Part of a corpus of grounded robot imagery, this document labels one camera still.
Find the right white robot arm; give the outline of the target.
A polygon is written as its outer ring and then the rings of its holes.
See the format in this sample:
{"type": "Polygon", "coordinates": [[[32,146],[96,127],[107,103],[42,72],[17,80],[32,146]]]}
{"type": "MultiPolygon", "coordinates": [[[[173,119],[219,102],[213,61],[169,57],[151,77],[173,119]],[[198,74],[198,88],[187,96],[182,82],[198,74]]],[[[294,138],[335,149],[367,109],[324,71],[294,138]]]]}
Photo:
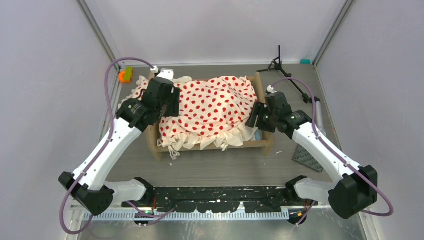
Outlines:
{"type": "Polygon", "coordinates": [[[248,127],[274,133],[279,131],[302,146],[327,172],[330,182],[298,176],[285,184],[285,198],[291,205],[313,200],[330,205],[341,218],[348,219],[378,200],[378,173],[370,165],[361,166],[338,149],[316,125],[317,103],[312,100],[312,117],[293,111],[279,91],[255,102],[246,122],[248,127]]]}

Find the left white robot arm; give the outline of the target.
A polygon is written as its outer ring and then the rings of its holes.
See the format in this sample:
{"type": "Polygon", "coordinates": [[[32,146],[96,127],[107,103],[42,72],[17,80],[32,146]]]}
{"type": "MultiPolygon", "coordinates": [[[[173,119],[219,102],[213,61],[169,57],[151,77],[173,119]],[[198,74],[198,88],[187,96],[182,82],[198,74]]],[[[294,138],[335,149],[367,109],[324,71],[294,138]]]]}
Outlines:
{"type": "Polygon", "coordinates": [[[106,179],[125,150],[149,126],[163,117],[178,116],[179,98],[174,71],[162,69],[149,80],[141,99],[129,98],[121,104],[109,134],[77,169],[63,172],[59,182],[93,216],[127,201],[148,207],[154,199],[153,187],[148,182],[140,177],[121,182],[106,179]]]}

